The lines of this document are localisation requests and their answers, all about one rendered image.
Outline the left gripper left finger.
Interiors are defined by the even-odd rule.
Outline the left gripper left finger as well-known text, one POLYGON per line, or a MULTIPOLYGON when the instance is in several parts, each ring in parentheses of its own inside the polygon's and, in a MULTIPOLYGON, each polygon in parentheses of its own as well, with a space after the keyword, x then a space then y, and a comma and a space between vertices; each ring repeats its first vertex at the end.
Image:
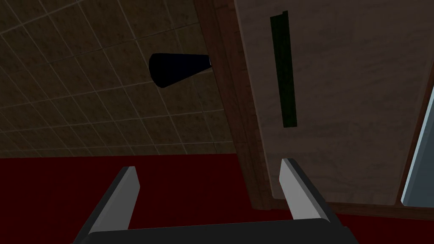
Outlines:
POLYGON ((126 230, 140 190, 136 168, 125 166, 113 179, 99 203, 79 230, 74 243, 84 243, 91 233, 126 230))

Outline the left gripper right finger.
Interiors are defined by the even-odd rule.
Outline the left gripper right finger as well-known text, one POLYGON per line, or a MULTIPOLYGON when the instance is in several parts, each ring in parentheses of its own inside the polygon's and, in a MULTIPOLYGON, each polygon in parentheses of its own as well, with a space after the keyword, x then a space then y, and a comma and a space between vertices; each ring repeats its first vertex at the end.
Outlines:
POLYGON ((330 223, 339 222, 337 215, 294 159, 282 159, 279 183, 293 219, 324 219, 330 223))

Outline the pale grey door leaf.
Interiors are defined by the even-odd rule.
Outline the pale grey door leaf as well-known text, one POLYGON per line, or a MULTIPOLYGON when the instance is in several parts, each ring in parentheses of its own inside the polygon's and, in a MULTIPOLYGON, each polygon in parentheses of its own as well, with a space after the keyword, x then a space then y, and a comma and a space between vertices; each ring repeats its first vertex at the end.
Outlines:
POLYGON ((393 205, 434 60, 434 0, 234 0, 272 196, 293 158, 326 201, 393 205), (287 11, 298 124, 270 19, 287 11))

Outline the pale blue panel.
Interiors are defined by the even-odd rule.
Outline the pale blue panel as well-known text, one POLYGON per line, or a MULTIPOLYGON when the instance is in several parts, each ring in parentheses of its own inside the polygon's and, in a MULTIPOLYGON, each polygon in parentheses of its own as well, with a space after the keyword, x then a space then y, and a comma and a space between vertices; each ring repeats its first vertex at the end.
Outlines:
POLYGON ((434 208, 434 88, 424 116, 401 203, 434 208))

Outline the black cone wall lamp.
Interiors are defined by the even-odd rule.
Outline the black cone wall lamp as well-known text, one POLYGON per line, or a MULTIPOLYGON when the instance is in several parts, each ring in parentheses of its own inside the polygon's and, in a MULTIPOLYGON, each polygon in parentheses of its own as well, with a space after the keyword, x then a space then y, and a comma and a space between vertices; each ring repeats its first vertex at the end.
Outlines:
POLYGON ((211 68, 211 60, 208 55, 153 53, 148 67, 156 86, 166 88, 211 68))

